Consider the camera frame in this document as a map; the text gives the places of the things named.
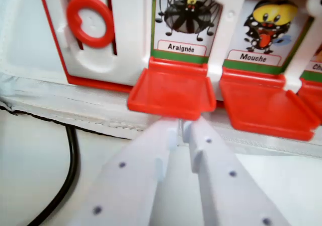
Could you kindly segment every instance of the red plastic frame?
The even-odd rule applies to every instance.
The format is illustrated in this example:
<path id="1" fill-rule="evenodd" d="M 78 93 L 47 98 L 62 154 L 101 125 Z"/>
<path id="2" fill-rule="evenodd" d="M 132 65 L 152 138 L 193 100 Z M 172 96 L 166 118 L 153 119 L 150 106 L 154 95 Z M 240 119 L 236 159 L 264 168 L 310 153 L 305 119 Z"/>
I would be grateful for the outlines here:
<path id="1" fill-rule="evenodd" d="M 55 29 L 54 29 L 54 26 L 53 26 L 53 23 L 52 23 L 52 20 L 50 17 L 50 13 L 48 10 L 46 0 L 41 0 L 41 1 L 44 5 L 44 9 L 45 9 L 45 13 L 46 13 L 46 16 L 48 19 L 49 27 L 50 27 L 52 36 L 53 36 L 55 44 L 56 44 L 57 51 L 58 51 L 58 54 L 60 57 L 61 64 L 62 64 L 63 69 L 65 71 L 67 81 L 70 84 L 74 84 L 74 85 L 87 86 L 87 87 L 92 87 L 92 88 L 96 88 L 96 89 L 105 89 L 105 90 L 112 90 L 112 91 L 117 91 L 117 92 L 129 93 L 132 90 L 133 86 L 103 82 L 103 81 L 98 81 L 98 80 L 93 80 L 93 79 L 79 78 L 79 77 L 72 76 L 68 73 L 67 68 L 66 68 L 66 64 L 64 61 L 64 57 L 61 53 L 59 43 L 57 40 L 57 36 L 55 34 Z"/>
<path id="2" fill-rule="evenodd" d="M 129 110 L 197 120 L 216 108 L 207 64 L 150 58 L 131 91 Z"/>
<path id="3" fill-rule="evenodd" d="M 82 28 L 82 19 L 78 12 L 81 9 L 93 9 L 98 12 L 106 26 L 105 34 L 102 37 L 91 37 L 85 33 Z M 71 0 L 68 3 L 67 10 L 67 21 L 68 25 L 73 32 L 74 36 L 77 37 L 82 43 L 85 43 L 91 47 L 105 47 L 114 40 L 114 25 L 113 15 L 110 9 L 100 0 Z"/>
<path id="4" fill-rule="evenodd" d="M 322 121 L 322 83 L 301 80 L 298 96 Z"/>
<path id="5" fill-rule="evenodd" d="M 292 91 L 284 76 L 223 68 L 225 108 L 234 128 L 277 137 L 310 140 L 319 118 Z"/>

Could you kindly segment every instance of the red plastic tab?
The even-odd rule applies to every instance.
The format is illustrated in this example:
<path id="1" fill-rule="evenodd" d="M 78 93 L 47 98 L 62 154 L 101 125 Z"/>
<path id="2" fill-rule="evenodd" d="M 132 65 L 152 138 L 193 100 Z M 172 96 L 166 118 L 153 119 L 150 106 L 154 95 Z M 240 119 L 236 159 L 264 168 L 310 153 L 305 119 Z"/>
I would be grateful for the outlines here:
<path id="1" fill-rule="evenodd" d="M 322 120 L 322 84 L 302 80 L 299 97 Z"/>
<path id="2" fill-rule="evenodd" d="M 131 91 L 129 110 L 197 120 L 216 107 L 215 93 L 207 77 L 207 64 L 150 58 Z"/>
<path id="3" fill-rule="evenodd" d="M 320 121 L 284 83 L 283 76 L 224 68 L 220 87 L 233 127 L 310 140 Z"/>

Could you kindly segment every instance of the spider card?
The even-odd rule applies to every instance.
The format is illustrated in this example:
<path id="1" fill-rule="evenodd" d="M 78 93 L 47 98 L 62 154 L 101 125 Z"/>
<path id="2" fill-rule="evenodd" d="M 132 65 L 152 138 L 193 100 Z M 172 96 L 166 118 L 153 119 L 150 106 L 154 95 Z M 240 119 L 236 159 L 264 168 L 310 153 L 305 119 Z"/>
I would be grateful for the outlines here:
<path id="1" fill-rule="evenodd" d="M 153 0 L 151 56 L 207 62 L 220 13 L 214 0 Z"/>
<path id="2" fill-rule="evenodd" d="M 322 44 L 316 50 L 301 78 L 308 81 L 322 82 Z"/>
<path id="3" fill-rule="evenodd" d="M 245 0 L 224 66 L 279 74 L 292 59 L 312 18 L 306 0 Z"/>

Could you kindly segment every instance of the cartoon spider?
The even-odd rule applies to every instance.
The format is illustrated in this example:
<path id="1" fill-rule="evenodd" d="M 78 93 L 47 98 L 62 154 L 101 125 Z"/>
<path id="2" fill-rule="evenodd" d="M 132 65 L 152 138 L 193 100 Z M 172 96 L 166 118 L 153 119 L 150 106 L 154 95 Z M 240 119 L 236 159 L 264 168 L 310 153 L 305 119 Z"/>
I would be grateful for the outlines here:
<path id="1" fill-rule="evenodd" d="M 159 0 L 161 17 L 155 21 L 161 23 L 164 21 L 171 29 L 166 32 L 171 36 L 173 30 L 188 34 L 197 34 L 197 41 L 203 41 L 199 37 L 200 32 L 208 28 L 207 35 L 212 36 L 214 33 L 209 29 L 214 27 L 214 21 L 219 15 L 220 5 L 213 0 L 167 0 L 167 8 L 162 10 L 162 0 Z"/>
<path id="2" fill-rule="evenodd" d="M 297 5 L 289 0 L 261 0 L 248 16 L 244 26 L 248 29 L 246 34 L 252 38 L 245 38 L 251 43 L 247 50 L 264 50 L 265 54 L 273 52 L 270 47 L 273 43 L 283 42 L 278 39 L 289 30 L 291 21 L 297 13 Z"/>

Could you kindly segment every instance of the white plastic panel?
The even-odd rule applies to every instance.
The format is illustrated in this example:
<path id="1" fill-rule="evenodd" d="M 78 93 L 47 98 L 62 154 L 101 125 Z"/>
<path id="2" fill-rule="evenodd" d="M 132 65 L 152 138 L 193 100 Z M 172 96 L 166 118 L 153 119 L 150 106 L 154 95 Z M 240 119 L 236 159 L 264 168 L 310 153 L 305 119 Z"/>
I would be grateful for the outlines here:
<path id="1" fill-rule="evenodd" d="M 222 100 L 219 80 L 222 75 L 222 65 L 238 21 L 244 0 L 216 0 L 223 5 L 216 37 L 208 60 L 208 77 L 215 89 L 216 99 Z"/>
<path id="2" fill-rule="evenodd" d="M 134 85 L 150 54 L 152 0 L 111 0 L 117 55 L 112 44 L 81 50 L 66 20 L 67 0 L 46 0 L 59 47 L 70 75 Z M 80 11 L 82 28 L 98 37 L 104 33 L 102 18 L 90 10 Z"/>

